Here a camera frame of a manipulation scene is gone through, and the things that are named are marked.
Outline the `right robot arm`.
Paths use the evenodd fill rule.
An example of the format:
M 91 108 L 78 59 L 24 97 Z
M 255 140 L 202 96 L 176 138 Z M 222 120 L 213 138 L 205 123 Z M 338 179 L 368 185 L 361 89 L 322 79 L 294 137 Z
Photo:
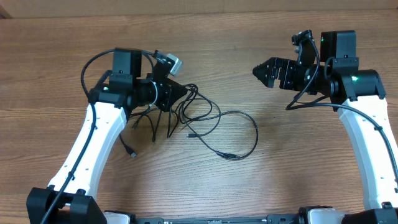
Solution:
M 288 110 L 330 107 L 336 111 L 353 146 L 361 174 L 364 210 L 330 206 L 302 207 L 293 215 L 268 215 L 267 223 L 396 223 L 397 143 L 389 123 L 386 91 L 375 70 L 359 68 L 353 30 L 292 36 L 297 59 L 272 57 L 254 67 L 266 87 L 278 83 L 296 96 Z

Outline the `black USB cable metallic plugs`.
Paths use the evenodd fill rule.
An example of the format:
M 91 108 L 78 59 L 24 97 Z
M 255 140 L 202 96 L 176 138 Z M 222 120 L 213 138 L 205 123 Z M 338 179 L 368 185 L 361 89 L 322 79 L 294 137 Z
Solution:
M 209 135 L 220 123 L 220 107 L 204 94 L 200 93 L 196 84 L 189 83 L 182 87 L 183 90 L 187 91 L 187 95 L 171 110 L 172 114 L 175 115 L 177 119 L 177 123 L 175 127 L 172 128 L 171 132 L 168 133 L 168 137 L 171 137 L 178 124 L 190 130 L 190 133 L 187 134 L 187 138 L 200 138 Z M 192 125 L 194 123 L 211 120 L 214 120 L 215 124 L 210 130 L 204 133 L 198 133 L 193 129 Z

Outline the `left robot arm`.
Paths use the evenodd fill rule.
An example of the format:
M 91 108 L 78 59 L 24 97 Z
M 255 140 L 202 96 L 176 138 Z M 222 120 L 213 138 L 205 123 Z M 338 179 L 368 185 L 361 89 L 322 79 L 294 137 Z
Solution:
M 130 213 L 102 212 L 98 185 L 111 149 L 132 111 L 156 105 L 168 112 L 186 95 L 176 77 L 182 61 L 156 50 L 111 49 L 113 67 L 91 90 L 80 133 L 57 174 L 44 189 L 32 188 L 27 200 L 31 223 L 133 223 Z

